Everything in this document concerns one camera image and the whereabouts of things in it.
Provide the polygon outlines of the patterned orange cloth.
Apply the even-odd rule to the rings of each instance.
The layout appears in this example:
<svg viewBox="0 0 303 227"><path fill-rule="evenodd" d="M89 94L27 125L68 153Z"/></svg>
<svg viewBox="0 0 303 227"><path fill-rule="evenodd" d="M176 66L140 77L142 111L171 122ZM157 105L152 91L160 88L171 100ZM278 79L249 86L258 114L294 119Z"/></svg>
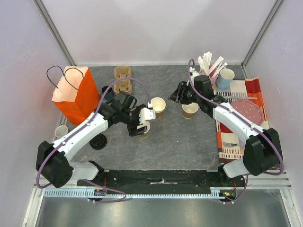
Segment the patterned orange cloth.
<svg viewBox="0 0 303 227"><path fill-rule="evenodd" d="M231 104L240 99L250 98L250 101L260 108L258 119L262 122L259 124L264 129L269 129L267 114L259 79L233 80L225 89L219 89L216 85L213 86L214 94L226 96ZM216 122L217 146L219 162L221 164L229 163L235 159L241 158L244 155L245 144L231 130L229 130L221 122Z"/></svg>

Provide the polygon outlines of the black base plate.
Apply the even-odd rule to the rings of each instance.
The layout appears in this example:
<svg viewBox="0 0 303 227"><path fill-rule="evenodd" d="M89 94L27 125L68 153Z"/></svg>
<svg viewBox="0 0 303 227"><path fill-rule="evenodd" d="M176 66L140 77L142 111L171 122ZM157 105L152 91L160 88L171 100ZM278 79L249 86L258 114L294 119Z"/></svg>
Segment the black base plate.
<svg viewBox="0 0 303 227"><path fill-rule="evenodd" d="M211 187L245 185L244 177L224 180L217 171L206 170L104 170L93 183L131 193L208 193Z"/></svg>

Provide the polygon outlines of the pink straw holder cup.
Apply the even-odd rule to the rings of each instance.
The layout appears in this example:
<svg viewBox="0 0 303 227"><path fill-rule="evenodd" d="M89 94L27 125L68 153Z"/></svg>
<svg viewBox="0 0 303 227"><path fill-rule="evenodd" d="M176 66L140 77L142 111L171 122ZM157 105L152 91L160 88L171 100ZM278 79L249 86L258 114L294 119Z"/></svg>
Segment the pink straw holder cup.
<svg viewBox="0 0 303 227"><path fill-rule="evenodd" d="M215 72L216 72L217 68L215 68L211 73L210 75L208 75L210 81L211 81L211 84L212 86L214 86L215 82L217 81L217 78L218 78L218 74L215 75Z"/></svg>

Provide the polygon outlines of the pink dotted plate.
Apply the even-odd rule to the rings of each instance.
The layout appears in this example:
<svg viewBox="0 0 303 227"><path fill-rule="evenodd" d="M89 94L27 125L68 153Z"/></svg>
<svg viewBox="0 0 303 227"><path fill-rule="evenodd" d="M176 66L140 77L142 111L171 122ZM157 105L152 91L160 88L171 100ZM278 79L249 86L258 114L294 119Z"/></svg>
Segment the pink dotted plate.
<svg viewBox="0 0 303 227"><path fill-rule="evenodd" d="M231 103L231 106L256 125L260 126L264 121L260 107L250 100L236 100Z"/></svg>

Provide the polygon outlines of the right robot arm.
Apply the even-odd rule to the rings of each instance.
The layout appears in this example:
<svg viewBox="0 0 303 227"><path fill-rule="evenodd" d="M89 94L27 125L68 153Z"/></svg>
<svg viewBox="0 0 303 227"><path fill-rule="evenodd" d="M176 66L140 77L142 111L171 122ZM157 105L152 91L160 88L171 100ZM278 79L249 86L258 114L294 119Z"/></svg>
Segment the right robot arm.
<svg viewBox="0 0 303 227"><path fill-rule="evenodd" d="M228 186L239 175L268 174L276 166L284 169L278 132L255 125L232 108L226 99L214 95L208 76L199 75L189 81L181 81L169 99L182 105L198 104L202 112L221 122L245 142L242 158L219 167L217 181L220 185Z"/></svg>

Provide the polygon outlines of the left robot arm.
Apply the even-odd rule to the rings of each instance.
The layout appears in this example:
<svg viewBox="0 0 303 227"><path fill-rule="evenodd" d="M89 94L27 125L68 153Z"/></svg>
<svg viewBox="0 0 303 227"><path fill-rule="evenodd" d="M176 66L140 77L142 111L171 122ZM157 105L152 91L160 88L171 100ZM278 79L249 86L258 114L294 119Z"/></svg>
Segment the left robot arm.
<svg viewBox="0 0 303 227"><path fill-rule="evenodd" d="M95 112L67 135L52 143L42 142L38 147L36 169L50 185L60 188L73 180L88 180L93 186L104 181L102 169L94 161L72 162L77 152L94 137L117 123L127 126L129 135L142 135L146 121L155 118L152 103L137 105L134 96L124 92L114 99L102 102Z"/></svg>

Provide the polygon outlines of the light blue cup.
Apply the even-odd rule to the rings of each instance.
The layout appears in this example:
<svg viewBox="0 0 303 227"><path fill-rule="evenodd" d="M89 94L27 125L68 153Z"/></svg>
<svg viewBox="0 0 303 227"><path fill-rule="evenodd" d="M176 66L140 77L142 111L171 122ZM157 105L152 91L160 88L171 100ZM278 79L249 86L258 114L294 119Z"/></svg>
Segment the light blue cup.
<svg viewBox="0 0 303 227"><path fill-rule="evenodd" d="M216 85L219 89L227 88L235 77L233 70L225 68L222 69L218 75Z"/></svg>

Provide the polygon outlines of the dark blue mug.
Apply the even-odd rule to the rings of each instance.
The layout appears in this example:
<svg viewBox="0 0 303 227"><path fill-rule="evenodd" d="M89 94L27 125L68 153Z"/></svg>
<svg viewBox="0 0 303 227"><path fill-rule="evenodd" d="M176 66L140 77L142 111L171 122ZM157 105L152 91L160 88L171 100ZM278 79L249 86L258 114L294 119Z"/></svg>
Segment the dark blue mug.
<svg viewBox="0 0 303 227"><path fill-rule="evenodd" d="M101 91L102 91L102 94L105 94L104 99L107 101L112 100L115 97L115 94L114 94L111 86L104 86L104 87L102 87Z"/></svg>

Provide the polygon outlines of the small white grey cup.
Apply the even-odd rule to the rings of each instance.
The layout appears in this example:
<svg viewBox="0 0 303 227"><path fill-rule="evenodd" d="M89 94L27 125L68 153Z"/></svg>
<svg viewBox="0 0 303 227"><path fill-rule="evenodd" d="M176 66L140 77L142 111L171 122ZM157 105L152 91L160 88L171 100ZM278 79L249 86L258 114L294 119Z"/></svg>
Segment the small white grey cup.
<svg viewBox="0 0 303 227"><path fill-rule="evenodd" d="M62 138L65 135L67 135L68 132L69 132L69 129L66 125L60 125L55 129L54 134L55 134L55 137Z"/></svg>

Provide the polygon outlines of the brown paper cup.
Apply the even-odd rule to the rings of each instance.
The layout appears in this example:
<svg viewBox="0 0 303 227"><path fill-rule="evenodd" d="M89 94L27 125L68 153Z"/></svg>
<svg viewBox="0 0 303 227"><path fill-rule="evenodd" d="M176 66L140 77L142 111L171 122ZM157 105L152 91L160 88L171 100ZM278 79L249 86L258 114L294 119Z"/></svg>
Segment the brown paper cup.
<svg viewBox="0 0 303 227"><path fill-rule="evenodd" d="M155 97L155 98L151 99L151 103L152 103L153 109L156 113L156 118L161 118L163 116L164 110L166 108L165 100L160 97Z"/></svg>
<svg viewBox="0 0 303 227"><path fill-rule="evenodd" d="M186 119L191 119L198 111L199 105L197 103L191 103L188 105L182 105L183 116Z"/></svg>
<svg viewBox="0 0 303 227"><path fill-rule="evenodd" d="M140 127L143 127L143 126L147 126L147 131L145 132L145 134L144 135L142 135L142 136L139 136L139 137L141 137L141 138L145 138L145 137L147 137L148 135L149 135L149 131L150 131L150 127L151 127L151 125L150 125L150 122L149 121L146 121L146 122L144 122L142 125L139 125L137 128L140 128Z"/></svg>

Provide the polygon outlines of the orange paper bag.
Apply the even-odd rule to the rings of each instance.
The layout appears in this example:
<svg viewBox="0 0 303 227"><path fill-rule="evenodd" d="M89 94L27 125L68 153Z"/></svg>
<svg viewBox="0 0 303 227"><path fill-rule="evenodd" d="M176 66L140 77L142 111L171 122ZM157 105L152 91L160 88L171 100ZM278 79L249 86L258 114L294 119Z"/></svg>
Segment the orange paper bag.
<svg viewBox="0 0 303 227"><path fill-rule="evenodd" d="M71 124L79 125L86 120L99 103L99 92L90 69L65 67L52 101Z"/></svg>

